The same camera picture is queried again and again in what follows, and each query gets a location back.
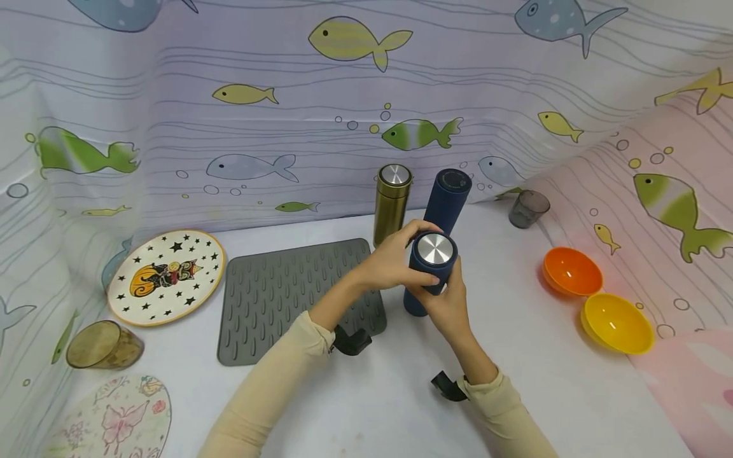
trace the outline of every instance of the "plastic bowl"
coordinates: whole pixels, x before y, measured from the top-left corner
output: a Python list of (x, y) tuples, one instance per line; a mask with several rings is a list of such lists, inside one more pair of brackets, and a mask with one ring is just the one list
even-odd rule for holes
[(581, 324), (591, 339), (609, 350), (640, 355), (654, 345), (654, 332), (644, 314), (612, 294), (588, 298), (581, 309)]
[(585, 254), (566, 246), (548, 251), (542, 275), (551, 287), (563, 294), (592, 296), (603, 287), (603, 274)]

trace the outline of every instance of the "human hand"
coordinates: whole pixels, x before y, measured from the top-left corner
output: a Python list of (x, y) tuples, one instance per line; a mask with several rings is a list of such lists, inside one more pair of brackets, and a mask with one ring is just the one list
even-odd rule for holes
[(458, 340), (473, 335), (468, 322), (460, 256), (453, 264), (448, 286), (441, 294), (434, 296), (424, 288), (415, 286), (408, 286), (408, 289), (425, 307), (433, 324), (449, 344), (453, 345)]
[(399, 284), (430, 286), (440, 281), (434, 275), (410, 269), (405, 261), (405, 252), (415, 234), (423, 231), (442, 230), (433, 223), (413, 219), (405, 227), (387, 237), (353, 273), (359, 284), (366, 289), (389, 289)]

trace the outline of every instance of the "beige sleeve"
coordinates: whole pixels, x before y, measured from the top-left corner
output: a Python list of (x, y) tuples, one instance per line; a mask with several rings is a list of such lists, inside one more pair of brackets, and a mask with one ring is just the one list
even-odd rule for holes
[(557, 458), (507, 376), (499, 372), (493, 382), (476, 386), (461, 379), (458, 386), (478, 407), (482, 423), (496, 439), (501, 458)]
[(265, 353), (209, 432), (199, 458), (255, 458), (298, 386), (325, 365), (334, 333), (305, 311)]

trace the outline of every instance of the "decorative plate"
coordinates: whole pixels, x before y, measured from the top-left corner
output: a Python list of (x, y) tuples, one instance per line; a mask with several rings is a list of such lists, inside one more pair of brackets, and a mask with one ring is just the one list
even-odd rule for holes
[(125, 259), (107, 289), (112, 313), (135, 326), (157, 326), (196, 310), (224, 273), (224, 249), (206, 232), (172, 231)]
[(171, 399), (152, 375), (118, 375), (54, 424), (43, 458), (159, 458)]

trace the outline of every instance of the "gray silicone mat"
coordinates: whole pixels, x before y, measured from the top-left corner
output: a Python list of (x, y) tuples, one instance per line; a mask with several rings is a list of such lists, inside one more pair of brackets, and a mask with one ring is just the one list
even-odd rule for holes
[[(304, 310), (339, 278), (369, 256), (364, 239), (241, 256), (226, 267), (219, 361), (225, 366), (255, 364)], [(382, 296), (371, 291), (346, 312), (340, 325), (349, 334), (364, 328), (384, 332)]]

